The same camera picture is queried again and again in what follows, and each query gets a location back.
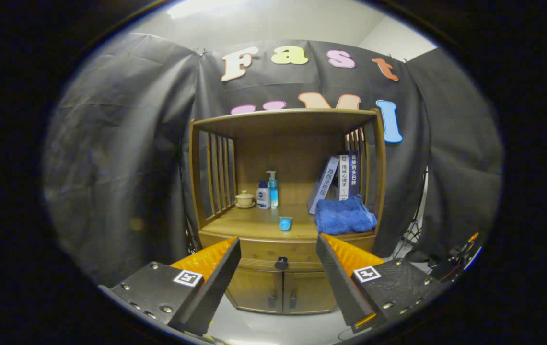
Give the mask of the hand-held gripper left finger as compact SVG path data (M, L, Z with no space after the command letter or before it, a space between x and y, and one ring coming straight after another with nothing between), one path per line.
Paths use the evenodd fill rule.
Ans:
M103 294L166 333L203 336L241 259L238 237L210 245L174 264L150 262Z

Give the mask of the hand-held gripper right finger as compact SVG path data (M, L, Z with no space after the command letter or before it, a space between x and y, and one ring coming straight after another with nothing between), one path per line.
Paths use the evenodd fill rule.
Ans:
M317 238L316 253L343 319L355 333L404 321L446 288L403 258L385 261L325 233Z

